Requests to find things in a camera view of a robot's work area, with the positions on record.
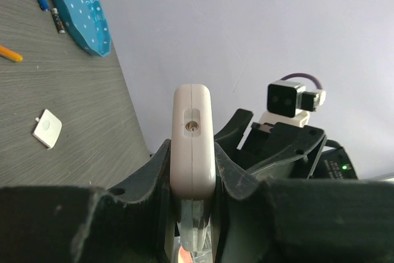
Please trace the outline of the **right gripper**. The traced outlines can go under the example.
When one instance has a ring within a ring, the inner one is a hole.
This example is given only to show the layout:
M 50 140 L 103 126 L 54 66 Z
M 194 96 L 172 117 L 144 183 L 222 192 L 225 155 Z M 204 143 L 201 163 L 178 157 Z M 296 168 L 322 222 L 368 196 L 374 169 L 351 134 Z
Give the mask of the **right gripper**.
M 214 136 L 224 152 L 234 152 L 243 138 L 253 112 L 237 109 Z M 236 163 L 256 179 L 309 179 L 327 141 L 324 130 L 284 123 L 253 123 L 236 155 Z

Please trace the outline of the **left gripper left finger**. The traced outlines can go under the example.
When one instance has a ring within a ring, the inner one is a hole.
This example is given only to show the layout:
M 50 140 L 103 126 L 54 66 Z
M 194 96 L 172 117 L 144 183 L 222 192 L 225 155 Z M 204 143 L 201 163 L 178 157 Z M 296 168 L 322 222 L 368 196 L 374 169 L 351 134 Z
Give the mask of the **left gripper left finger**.
M 127 179 L 1 188 L 2 262 L 169 262 L 169 140 Z

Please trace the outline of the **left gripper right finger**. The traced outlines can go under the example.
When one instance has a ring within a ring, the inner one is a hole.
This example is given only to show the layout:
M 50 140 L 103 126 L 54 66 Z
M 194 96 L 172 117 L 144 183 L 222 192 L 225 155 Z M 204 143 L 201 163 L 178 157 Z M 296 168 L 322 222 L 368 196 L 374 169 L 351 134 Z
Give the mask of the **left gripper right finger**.
M 257 180 L 215 146 L 215 262 L 392 262 L 393 184 Z

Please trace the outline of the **white remote control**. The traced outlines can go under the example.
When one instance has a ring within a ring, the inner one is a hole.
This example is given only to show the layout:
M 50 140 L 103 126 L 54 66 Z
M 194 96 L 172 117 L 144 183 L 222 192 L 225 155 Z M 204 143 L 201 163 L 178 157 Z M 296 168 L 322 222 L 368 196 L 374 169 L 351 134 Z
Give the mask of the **white remote control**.
M 202 84 L 184 84 L 174 94 L 170 186 L 181 244 L 188 252 L 203 249 L 215 184 L 211 95 Z

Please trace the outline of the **white battery cover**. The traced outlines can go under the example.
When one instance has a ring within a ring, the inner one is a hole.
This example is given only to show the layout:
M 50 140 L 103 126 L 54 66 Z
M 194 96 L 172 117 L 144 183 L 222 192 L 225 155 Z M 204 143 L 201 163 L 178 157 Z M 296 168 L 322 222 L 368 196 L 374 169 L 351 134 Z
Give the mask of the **white battery cover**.
M 36 127 L 32 132 L 32 136 L 47 147 L 52 149 L 58 141 L 63 124 L 48 109 L 45 109 L 40 118 L 36 118 Z

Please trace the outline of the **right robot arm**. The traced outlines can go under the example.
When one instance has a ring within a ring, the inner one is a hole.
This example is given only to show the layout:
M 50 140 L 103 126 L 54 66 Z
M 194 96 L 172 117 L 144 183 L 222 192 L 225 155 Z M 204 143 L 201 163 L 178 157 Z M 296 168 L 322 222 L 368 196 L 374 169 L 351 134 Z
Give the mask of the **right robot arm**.
M 322 129 L 251 119 L 251 111 L 238 109 L 214 140 L 256 179 L 357 178 L 344 147 Z

